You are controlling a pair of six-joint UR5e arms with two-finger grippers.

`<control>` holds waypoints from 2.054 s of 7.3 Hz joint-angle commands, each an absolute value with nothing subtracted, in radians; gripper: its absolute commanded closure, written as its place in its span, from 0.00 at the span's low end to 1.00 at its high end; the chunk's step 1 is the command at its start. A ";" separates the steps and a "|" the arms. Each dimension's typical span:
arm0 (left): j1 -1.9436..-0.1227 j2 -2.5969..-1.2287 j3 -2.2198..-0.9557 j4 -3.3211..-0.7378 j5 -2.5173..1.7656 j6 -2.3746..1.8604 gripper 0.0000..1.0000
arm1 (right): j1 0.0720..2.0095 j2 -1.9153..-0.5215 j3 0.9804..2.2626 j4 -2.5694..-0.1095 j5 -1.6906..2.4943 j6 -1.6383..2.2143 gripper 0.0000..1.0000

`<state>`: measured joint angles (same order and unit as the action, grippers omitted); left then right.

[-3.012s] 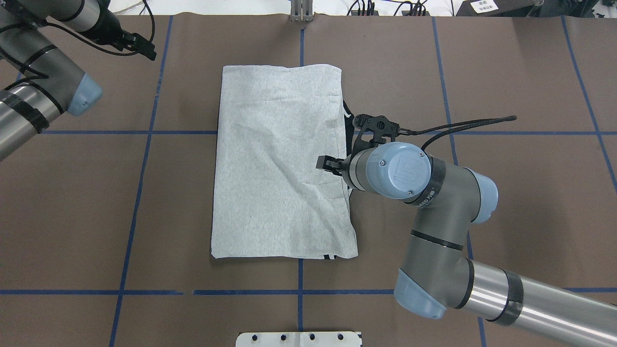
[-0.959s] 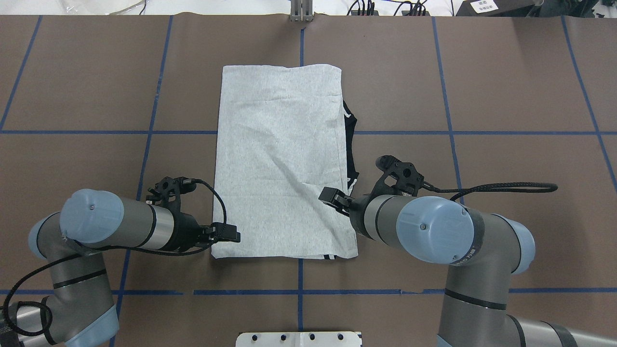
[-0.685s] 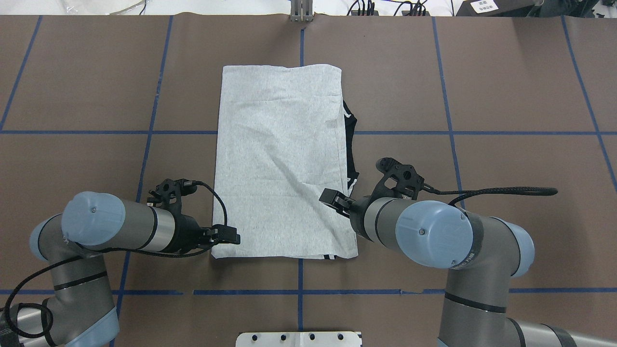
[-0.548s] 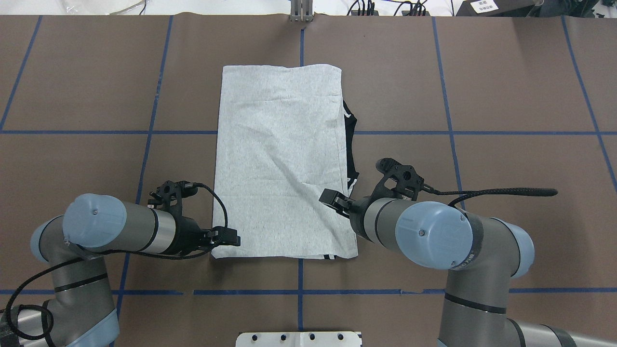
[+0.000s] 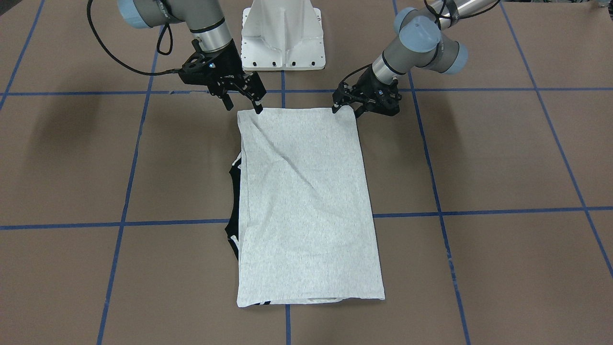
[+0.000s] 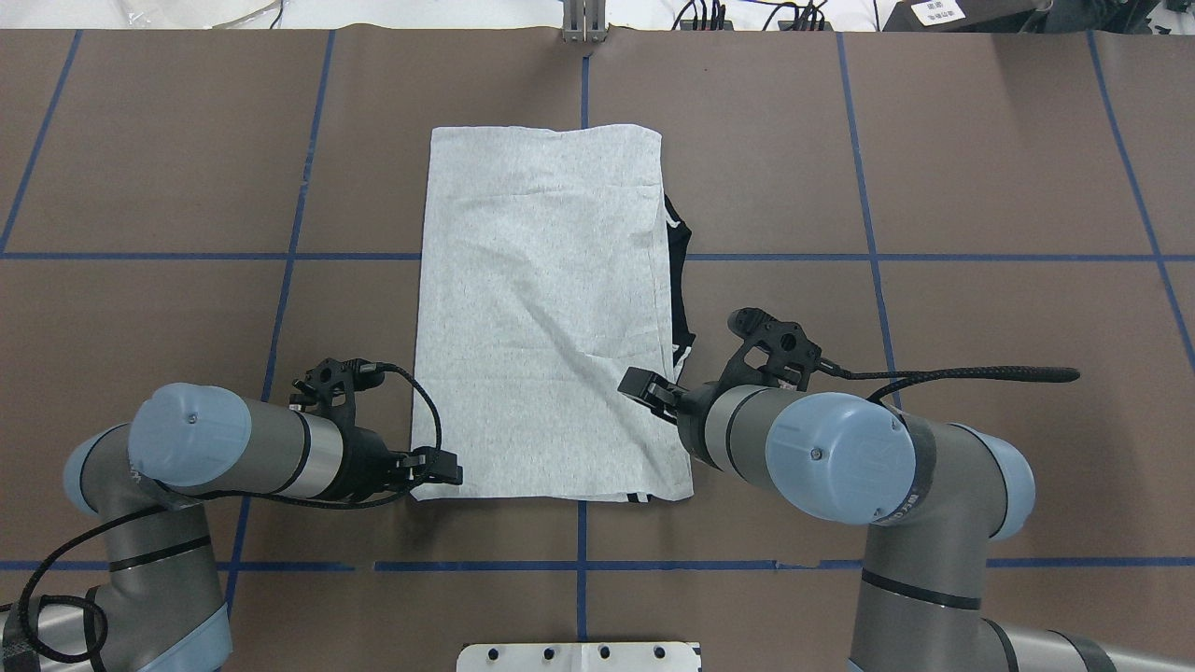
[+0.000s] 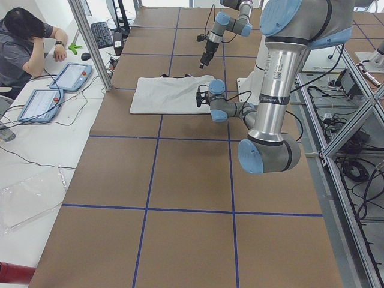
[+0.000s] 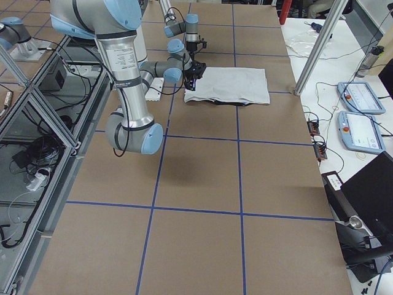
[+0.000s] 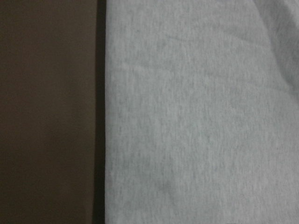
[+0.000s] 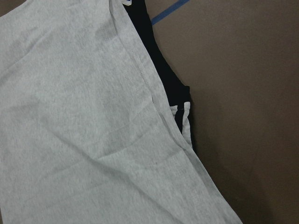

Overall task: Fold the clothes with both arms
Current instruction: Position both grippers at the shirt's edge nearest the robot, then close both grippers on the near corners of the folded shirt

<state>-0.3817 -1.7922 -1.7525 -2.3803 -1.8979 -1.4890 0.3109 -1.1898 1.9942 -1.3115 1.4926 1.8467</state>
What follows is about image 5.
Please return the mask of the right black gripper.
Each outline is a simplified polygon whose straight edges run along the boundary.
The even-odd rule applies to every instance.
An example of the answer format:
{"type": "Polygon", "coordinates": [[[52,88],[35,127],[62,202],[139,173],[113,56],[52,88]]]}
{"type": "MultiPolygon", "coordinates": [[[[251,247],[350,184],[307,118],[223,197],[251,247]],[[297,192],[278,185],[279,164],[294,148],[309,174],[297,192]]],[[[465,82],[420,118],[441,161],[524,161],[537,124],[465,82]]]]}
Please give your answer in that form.
{"type": "Polygon", "coordinates": [[[212,95],[219,95],[227,111],[234,108],[227,91],[238,90],[251,101],[256,114],[263,111],[262,99],[267,90],[257,72],[243,72],[233,39],[215,52],[205,52],[197,39],[193,39],[191,44],[195,52],[179,70],[179,77],[184,83],[206,86],[212,95]]]}

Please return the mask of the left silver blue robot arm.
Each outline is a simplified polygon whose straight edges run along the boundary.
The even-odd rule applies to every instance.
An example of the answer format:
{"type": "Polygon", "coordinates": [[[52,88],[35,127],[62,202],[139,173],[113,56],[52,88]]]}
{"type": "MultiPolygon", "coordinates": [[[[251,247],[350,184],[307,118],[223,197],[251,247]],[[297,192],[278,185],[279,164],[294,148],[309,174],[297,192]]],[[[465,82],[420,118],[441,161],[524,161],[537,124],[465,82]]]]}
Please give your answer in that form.
{"type": "Polygon", "coordinates": [[[365,112],[397,115],[401,101],[398,79],[413,68],[440,74],[460,72],[468,61],[468,49],[443,31],[498,4],[497,0],[425,0],[421,9],[400,10],[394,20],[396,37],[371,64],[357,70],[360,76],[355,84],[340,81],[331,111],[358,104],[356,117],[365,112]]]}

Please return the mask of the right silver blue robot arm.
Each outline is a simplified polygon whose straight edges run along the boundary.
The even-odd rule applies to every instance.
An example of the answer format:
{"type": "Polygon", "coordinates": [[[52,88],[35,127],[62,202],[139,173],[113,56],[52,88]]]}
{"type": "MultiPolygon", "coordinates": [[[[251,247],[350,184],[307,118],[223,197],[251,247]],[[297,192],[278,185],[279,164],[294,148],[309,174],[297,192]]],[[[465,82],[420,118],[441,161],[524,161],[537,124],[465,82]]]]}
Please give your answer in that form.
{"type": "Polygon", "coordinates": [[[201,85],[233,107],[229,91],[247,97],[260,114],[266,89],[257,72],[247,73],[223,10],[216,0],[119,0],[118,9],[134,28],[185,23],[193,35],[194,53],[177,74],[183,83],[201,85]]]}

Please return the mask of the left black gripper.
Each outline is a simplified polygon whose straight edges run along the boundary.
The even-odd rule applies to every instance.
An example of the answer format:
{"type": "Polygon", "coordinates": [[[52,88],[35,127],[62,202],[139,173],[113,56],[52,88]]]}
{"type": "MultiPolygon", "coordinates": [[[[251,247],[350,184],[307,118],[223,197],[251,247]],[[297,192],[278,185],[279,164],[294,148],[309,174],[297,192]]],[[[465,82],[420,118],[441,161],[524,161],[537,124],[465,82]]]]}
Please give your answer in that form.
{"type": "Polygon", "coordinates": [[[354,111],[355,118],[365,112],[396,116],[400,112],[401,101],[398,81],[392,79],[391,84],[385,84],[375,76],[373,68],[365,67],[364,70],[354,85],[349,86],[345,81],[339,83],[332,95],[332,113],[337,113],[345,105],[359,103],[360,106],[354,111]]]}

